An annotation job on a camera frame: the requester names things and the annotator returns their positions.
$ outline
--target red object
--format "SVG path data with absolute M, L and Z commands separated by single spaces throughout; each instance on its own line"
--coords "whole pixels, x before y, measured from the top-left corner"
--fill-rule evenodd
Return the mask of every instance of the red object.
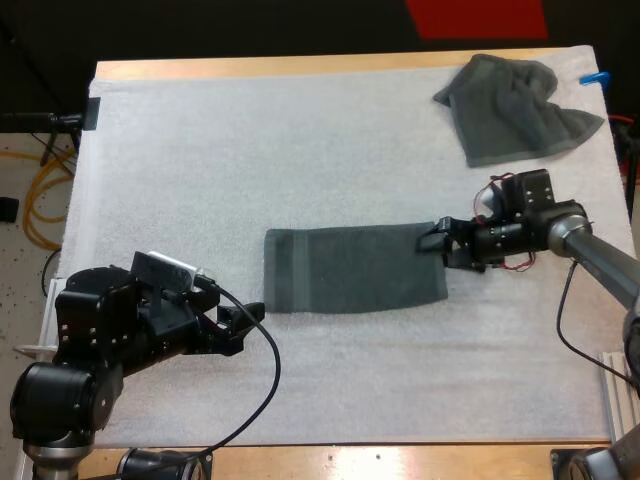
M 541 0 L 406 0 L 419 35 L 547 38 Z

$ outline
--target yellow cable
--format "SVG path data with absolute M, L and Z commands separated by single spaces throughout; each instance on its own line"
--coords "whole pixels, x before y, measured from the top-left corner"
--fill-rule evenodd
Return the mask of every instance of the yellow cable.
M 37 162 L 39 162 L 41 160 L 40 157 L 36 156 L 36 155 L 32 155 L 30 153 L 22 153 L 22 152 L 0 152 L 0 157 L 5 157 L 5 158 L 15 158 L 15 159 L 25 159 L 25 160 L 35 160 Z
M 64 165 L 64 162 L 73 156 L 73 152 L 64 152 L 61 157 L 53 156 L 51 161 L 48 162 L 40 171 L 34 176 L 31 181 L 31 186 L 27 191 L 24 201 L 24 214 L 22 216 L 22 229 L 24 230 L 27 238 L 36 246 L 44 248 L 45 250 L 57 250 L 60 245 L 53 242 L 42 235 L 33 224 L 31 215 L 33 214 L 38 220 L 45 223 L 57 223 L 62 222 L 66 215 L 60 215 L 58 217 L 45 217 L 35 208 L 35 203 L 40 196 L 50 188 L 63 182 L 68 182 L 73 179 L 73 176 L 69 173 L 69 169 Z M 40 161 L 40 157 L 29 153 L 22 152 L 0 152 L 1 158 L 14 158 L 24 160 Z M 64 176 L 49 180 L 46 183 L 42 183 L 52 172 L 55 170 L 62 170 Z

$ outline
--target black cable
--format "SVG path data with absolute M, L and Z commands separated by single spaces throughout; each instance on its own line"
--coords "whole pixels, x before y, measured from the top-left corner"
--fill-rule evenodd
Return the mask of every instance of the black cable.
M 49 255 L 49 257 L 47 258 L 47 261 L 44 262 L 44 267 L 42 267 L 42 275 L 40 276 L 40 286 L 42 287 L 42 293 L 44 293 L 44 296 L 47 296 L 47 287 L 44 284 L 44 279 L 45 276 L 47 274 L 47 269 L 49 268 L 49 265 L 51 264 L 51 260 L 53 260 L 53 258 L 60 253 L 60 248 L 57 250 L 54 250 L 53 252 L 51 252 L 51 255 Z
M 29 135 L 31 135 L 31 136 L 32 136 L 33 138 L 35 138 L 38 142 L 40 142 L 42 145 L 44 145 L 44 148 L 46 148 L 46 149 L 47 149 L 47 151 L 48 151 L 51 155 L 53 155 L 54 157 L 56 157 L 56 158 L 60 158 L 60 157 L 58 156 L 58 154 L 57 154 L 56 152 L 54 152 L 54 151 L 53 151 L 53 149 L 56 149 L 56 150 L 58 150 L 58 152 L 59 152 L 59 153 L 63 153 L 63 154 L 65 154 L 65 155 L 68 153 L 64 148 L 60 148 L 60 147 L 58 147 L 57 145 L 49 146 L 49 145 L 47 144 L 47 142 L 45 142 L 44 140 L 42 140 L 39 136 L 37 136 L 37 135 L 36 135 L 35 133 L 33 133 L 33 132 L 30 132 L 30 133 L 29 133 Z
M 244 313 L 246 317 L 251 321 L 251 323 L 253 323 L 253 325 L 260 331 L 260 333 L 262 333 L 264 338 L 269 343 L 269 346 L 271 346 L 271 350 L 273 350 L 273 359 L 275 361 L 275 374 L 273 377 L 273 383 L 271 384 L 271 389 L 269 390 L 269 393 L 267 394 L 265 399 L 262 401 L 260 406 L 258 406 L 258 408 L 255 410 L 255 412 L 253 412 L 249 416 L 249 418 L 247 418 L 244 421 L 242 425 L 240 425 L 232 433 L 227 435 L 225 438 L 220 440 L 215 445 L 212 445 L 203 450 L 200 450 L 199 452 L 193 453 L 179 461 L 168 462 L 168 463 L 165 463 L 164 465 L 159 465 L 157 467 L 149 468 L 141 472 L 125 474 L 125 475 L 121 475 L 118 473 L 113 475 L 102 475 L 100 477 L 91 477 L 91 478 L 88 478 L 87 480 L 130 480 L 133 478 L 146 477 L 150 473 L 153 473 L 156 471 L 184 465 L 185 463 L 190 462 L 191 460 L 205 458 L 206 456 L 211 455 L 217 449 L 224 447 L 227 443 L 229 443 L 231 440 L 233 440 L 242 432 L 244 432 L 247 429 L 247 427 L 251 425 L 253 421 L 260 416 L 260 414 L 264 411 L 264 409 L 267 408 L 267 405 L 269 405 L 269 403 L 271 402 L 271 399 L 273 399 L 274 395 L 276 394 L 276 391 L 278 390 L 278 384 L 280 383 L 280 373 L 282 371 L 282 366 L 280 364 L 280 351 L 278 350 L 278 345 L 276 345 L 275 340 L 273 339 L 271 334 L 267 331 L 267 329 L 264 328 L 258 320 L 256 320 L 256 318 L 251 314 L 251 312 L 247 310 L 247 308 L 242 303 L 240 303 L 240 301 L 236 297 L 231 295 L 224 288 L 218 286 L 212 280 L 210 280 L 208 287 L 217 290 L 218 293 L 220 293 L 220 295 L 222 295 L 223 297 L 226 297 L 227 299 L 229 299 L 229 301 L 231 301 L 231 303 L 233 303 L 236 307 L 238 307 L 242 311 L 242 313 Z
M 590 355 L 587 355 L 586 353 L 578 350 L 576 347 L 571 345 L 568 342 L 568 340 L 564 337 L 564 335 L 562 334 L 562 311 L 564 310 L 564 302 L 567 299 L 567 294 L 569 293 L 569 287 L 571 286 L 571 279 L 573 278 L 573 272 L 575 272 L 577 266 L 578 266 L 578 262 L 574 261 L 571 264 L 571 267 L 569 268 L 569 273 L 567 274 L 567 281 L 564 284 L 564 290 L 562 291 L 562 297 L 560 298 L 560 305 L 558 305 L 558 316 L 556 318 L 556 331 L 558 332 L 558 337 L 560 337 L 560 340 L 562 340 L 562 343 L 564 343 L 565 346 L 569 350 L 571 350 L 573 353 L 575 353 L 577 355 L 580 355 L 585 360 L 588 360 L 591 363 L 597 365 L 598 367 L 606 370 L 607 372 L 612 373 L 616 377 L 621 378 L 622 380 L 627 382 L 629 385 L 631 385 L 633 388 L 638 388 L 639 385 L 631 377 L 628 377 L 627 375 L 624 375 L 623 373 L 620 373 L 617 370 L 614 370 L 613 368 L 611 368 L 611 367 L 605 365 L 604 363 L 596 360 L 595 358 L 591 357 Z

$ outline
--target gray towel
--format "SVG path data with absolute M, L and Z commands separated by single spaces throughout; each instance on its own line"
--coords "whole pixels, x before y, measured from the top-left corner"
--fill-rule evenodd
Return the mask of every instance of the gray towel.
M 478 167 L 553 155 L 598 130 L 602 118 L 547 101 L 557 85 L 540 62 L 474 55 L 433 98 L 451 107 L 467 163 Z
M 363 313 L 447 298 L 439 254 L 416 253 L 433 223 L 269 230 L 268 312 Z

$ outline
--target floor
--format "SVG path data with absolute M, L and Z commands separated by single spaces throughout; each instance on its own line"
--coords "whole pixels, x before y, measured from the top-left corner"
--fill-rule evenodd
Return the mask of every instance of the floor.
M 46 140 L 46 135 L 39 135 Z M 68 137 L 61 137 L 57 145 L 69 148 Z M 41 155 L 42 144 L 28 134 L 0 134 L 0 152 L 17 151 Z M 22 199 L 37 171 L 31 160 L 0 157 L 0 196 L 21 200 L 16 224 L 0 224 L 0 471 L 12 471 L 19 443 L 12 438 L 9 402 L 18 375 L 31 362 L 14 353 L 15 345 L 37 343 L 45 298 L 41 290 L 41 273 L 49 256 L 48 251 L 31 244 L 25 237 L 20 219 Z M 71 184 L 65 183 L 47 192 L 37 207 L 45 215 L 60 214 L 68 204 Z M 633 222 L 636 251 L 640 251 L 640 201 L 636 202 Z M 62 240 L 63 224 L 42 228 L 42 233 L 55 241 Z M 54 261 L 48 277 L 56 270 Z

